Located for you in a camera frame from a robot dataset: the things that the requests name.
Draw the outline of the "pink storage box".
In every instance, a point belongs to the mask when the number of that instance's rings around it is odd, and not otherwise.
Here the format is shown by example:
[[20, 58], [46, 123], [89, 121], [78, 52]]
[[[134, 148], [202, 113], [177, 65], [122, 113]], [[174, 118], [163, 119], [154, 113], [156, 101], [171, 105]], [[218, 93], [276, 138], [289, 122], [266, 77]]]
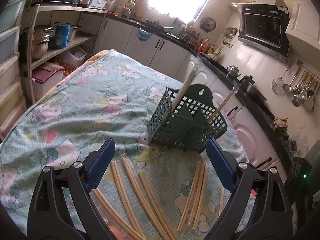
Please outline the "pink storage box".
[[32, 72], [33, 93], [36, 101], [62, 80], [63, 70], [53, 66], [39, 66]]

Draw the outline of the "chopstick in basket left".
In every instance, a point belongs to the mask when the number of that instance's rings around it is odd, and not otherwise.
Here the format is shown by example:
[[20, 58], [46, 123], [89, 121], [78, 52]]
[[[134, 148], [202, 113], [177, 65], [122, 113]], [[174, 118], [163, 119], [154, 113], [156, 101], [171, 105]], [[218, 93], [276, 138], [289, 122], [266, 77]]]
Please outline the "chopstick in basket left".
[[187, 91], [187, 89], [189, 88], [189, 86], [191, 85], [191, 83], [193, 82], [195, 77], [197, 76], [197, 72], [198, 72], [198, 67], [194, 67], [192, 69], [192, 71], [189, 73], [189, 75], [186, 78], [186, 80], [184, 81], [182, 87], [179, 89], [178, 93], [174, 97], [174, 100], [171, 104], [171, 111], [172, 112], [174, 112], [174, 110], [176, 109], [176, 107], [180, 103], [180, 100], [184, 97], [185, 92]]

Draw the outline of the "wooden chopstick pair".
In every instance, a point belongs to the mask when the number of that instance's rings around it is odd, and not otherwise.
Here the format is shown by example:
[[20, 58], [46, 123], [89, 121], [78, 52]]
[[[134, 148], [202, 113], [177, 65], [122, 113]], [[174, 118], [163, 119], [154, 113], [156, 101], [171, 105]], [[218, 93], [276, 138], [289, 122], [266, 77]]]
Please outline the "wooden chopstick pair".
[[164, 215], [164, 212], [161, 210], [161, 207], [156, 200], [156, 197], [151, 189], [148, 180], [146, 179], [145, 174], [143, 172], [138, 173], [148, 199], [146, 198], [146, 196], [144, 196], [143, 190], [141, 189], [126, 158], [123, 158], [123, 165], [143, 209], [151, 220], [153, 226], [157, 229], [158, 233], [162, 236], [163, 239], [177, 239], [175, 233], [173, 232], [172, 228], [169, 225], [169, 222]]

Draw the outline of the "metal kettle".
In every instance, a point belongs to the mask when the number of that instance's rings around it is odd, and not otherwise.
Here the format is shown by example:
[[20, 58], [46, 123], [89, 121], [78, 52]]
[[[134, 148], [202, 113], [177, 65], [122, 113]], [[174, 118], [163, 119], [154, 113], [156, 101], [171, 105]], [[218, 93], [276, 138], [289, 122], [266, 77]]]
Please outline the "metal kettle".
[[227, 67], [227, 77], [230, 79], [236, 79], [237, 77], [240, 77], [240, 70], [236, 66], [228, 66]]

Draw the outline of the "black range hood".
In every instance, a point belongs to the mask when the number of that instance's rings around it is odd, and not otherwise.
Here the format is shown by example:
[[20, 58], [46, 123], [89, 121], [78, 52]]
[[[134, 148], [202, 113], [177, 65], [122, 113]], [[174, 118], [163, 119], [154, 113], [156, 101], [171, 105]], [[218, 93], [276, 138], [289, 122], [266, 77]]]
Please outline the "black range hood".
[[256, 0], [238, 3], [238, 40], [286, 62], [290, 43], [286, 29], [290, 21], [284, 0]]

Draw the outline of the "cartoon print tablecloth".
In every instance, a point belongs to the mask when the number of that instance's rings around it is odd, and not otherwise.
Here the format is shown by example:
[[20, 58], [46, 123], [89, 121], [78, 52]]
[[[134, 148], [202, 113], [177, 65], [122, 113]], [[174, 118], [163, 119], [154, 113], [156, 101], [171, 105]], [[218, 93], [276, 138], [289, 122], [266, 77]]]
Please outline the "cartoon print tablecloth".
[[106, 139], [116, 144], [114, 159], [130, 204], [147, 239], [159, 239], [122, 164], [144, 172], [162, 211], [175, 229], [205, 153], [148, 143], [148, 122], [173, 78], [115, 50], [89, 59], [43, 99], [27, 109], [1, 143], [1, 239], [23, 239], [28, 211], [42, 169], [68, 168], [98, 150]]

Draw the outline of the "black pot on stove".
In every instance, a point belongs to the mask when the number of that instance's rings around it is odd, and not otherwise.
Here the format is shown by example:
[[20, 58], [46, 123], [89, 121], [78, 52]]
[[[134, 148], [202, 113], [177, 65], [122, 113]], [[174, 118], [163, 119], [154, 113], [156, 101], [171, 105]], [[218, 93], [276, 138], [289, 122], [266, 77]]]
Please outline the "black pot on stove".
[[264, 102], [267, 100], [263, 94], [255, 86], [255, 81], [253, 77], [250, 76], [243, 76], [240, 80], [240, 87], [251, 97], [253, 101], [255, 101], [259, 105], [263, 105]]

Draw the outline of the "wall fan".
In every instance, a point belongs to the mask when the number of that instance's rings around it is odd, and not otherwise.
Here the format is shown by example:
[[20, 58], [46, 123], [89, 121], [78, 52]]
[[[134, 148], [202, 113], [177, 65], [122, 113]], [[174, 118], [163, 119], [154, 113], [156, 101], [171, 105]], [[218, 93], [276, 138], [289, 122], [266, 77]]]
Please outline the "wall fan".
[[211, 17], [205, 17], [200, 21], [200, 29], [209, 33], [216, 28], [216, 21]]

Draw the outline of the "wooden chopstick bundle right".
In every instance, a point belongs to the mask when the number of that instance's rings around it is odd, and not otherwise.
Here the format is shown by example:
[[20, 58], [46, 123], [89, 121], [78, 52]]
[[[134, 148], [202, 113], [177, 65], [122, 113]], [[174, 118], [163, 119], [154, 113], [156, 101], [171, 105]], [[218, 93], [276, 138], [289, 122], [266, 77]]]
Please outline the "wooden chopstick bundle right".
[[193, 230], [196, 229], [207, 185], [207, 170], [208, 165], [205, 164], [204, 161], [199, 161], [194, 173], [190, 192], [187, 196], [187, 200], [178, 223], [177, 231], [181, 231], [184, 224], [187, 224], [187, 226], [191, 227]]

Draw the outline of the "chopstick in basket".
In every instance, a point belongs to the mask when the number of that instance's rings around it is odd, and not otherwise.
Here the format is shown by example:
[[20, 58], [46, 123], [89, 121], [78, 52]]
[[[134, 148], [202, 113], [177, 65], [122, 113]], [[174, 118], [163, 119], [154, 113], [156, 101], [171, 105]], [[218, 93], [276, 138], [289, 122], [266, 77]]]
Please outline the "chopstick in basket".
[[178, 93], [174, 97], [174, 100], [171, 104], [171, 111], [172, 112], [174, 112], [174, 110], [176, 109], [176, 107], [180, 103], [180, 100], [184, 97], [185, 92], [187, 91], [187, 89], [189, 88], [189, 86], [191, 85], [191, 83], [193, 82], [195, 77], [197, 76], [197, 72], [198, 72], [198, 67], [194, 67], [192, 69], [192, 71], [189, 73], [189, 75], [186, 78], [186, 80], [184, 81], [182, 87], [179, 89]]
[[220, 113], [223, 107], [227, 104], [227, 102], [239, 91], [238, 86], [234, 86], [231, 92], [226, 96], [226, 98], [221, 102], [221, 104], [217, 107], [217, 109], [212, 113], [212, 115], [208, 118], [207, 123], [210, 125], [211, 122], [216, 118], [216, 116]]

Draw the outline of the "hanging ladles and utensils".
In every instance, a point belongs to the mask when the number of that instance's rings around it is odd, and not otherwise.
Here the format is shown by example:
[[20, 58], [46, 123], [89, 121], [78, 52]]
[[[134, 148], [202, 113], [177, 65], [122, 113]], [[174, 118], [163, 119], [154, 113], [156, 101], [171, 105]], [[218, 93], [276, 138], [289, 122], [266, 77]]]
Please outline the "hanging ladles and utensils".
[[291, 96], [291, 103], [295, 107], [303, 106], [307, 111], [313, 112], [319, 95], [319, 77], [307, 70], [302, 61], [296, 62], [296, 72], [290, 83], [284, 82], [284, 75], [291, 69], [291, 61], [281, 77], [274, 79], [271, 88], [275, 94], [285, 93]]

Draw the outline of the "steel pot on shelf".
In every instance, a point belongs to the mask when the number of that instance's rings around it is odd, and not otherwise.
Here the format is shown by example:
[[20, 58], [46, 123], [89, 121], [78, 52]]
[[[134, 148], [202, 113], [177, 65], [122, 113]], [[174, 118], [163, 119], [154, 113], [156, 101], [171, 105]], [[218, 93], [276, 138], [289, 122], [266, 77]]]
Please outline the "steel pot on shelf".
[[[54, 31], [51, 25], [36, 25], [31, 43], [31, 60], [36, 61], [43, 57], [49, 46], [50, 34]], [[25, 57], [28, 56], [29, 27], [23, 29], [21, 46]]]

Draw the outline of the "blue canister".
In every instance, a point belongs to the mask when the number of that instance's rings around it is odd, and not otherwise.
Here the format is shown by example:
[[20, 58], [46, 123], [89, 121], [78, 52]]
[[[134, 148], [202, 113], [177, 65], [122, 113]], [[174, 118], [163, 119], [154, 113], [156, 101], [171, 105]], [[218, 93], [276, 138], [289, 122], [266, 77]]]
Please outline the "blue canister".
[[56, 26], [55, 37], [54, 37], [54, 46], [56, 49], [62, 49], [67, 47], [68, 36], [71, 29], [70, 24], [61, 24], [59, 23]]

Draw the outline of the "chopstick in basket right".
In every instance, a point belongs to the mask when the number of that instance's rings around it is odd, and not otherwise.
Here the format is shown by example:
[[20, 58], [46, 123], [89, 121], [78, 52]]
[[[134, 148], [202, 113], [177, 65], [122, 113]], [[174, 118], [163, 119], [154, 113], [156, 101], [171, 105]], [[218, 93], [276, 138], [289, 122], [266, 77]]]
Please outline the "chopstick in basket right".
[[239, 91], [238, 86], [234, 86], [231, 92], [226, 96], [226, 98], [221, 102], [221, 104], [217, 107], [217, 109], [212, 113], [212, 115], [208, 118], [207, 123], [210, 125], [211, 122], [216, 118], [216, 116], [220, 113], [223, 107], [227, 104], [227, 102]]

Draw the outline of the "plastic drawer unit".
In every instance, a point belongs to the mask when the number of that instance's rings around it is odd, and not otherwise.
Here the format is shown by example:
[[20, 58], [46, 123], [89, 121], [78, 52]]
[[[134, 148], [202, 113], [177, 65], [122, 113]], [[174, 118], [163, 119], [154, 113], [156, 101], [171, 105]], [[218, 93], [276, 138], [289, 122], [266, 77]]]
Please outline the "plastic drawer unit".
[[23, 95], [18, 42], [21, 18], [30, 0], [9, 0], [1, 13], [1, 140], [27, 109]]

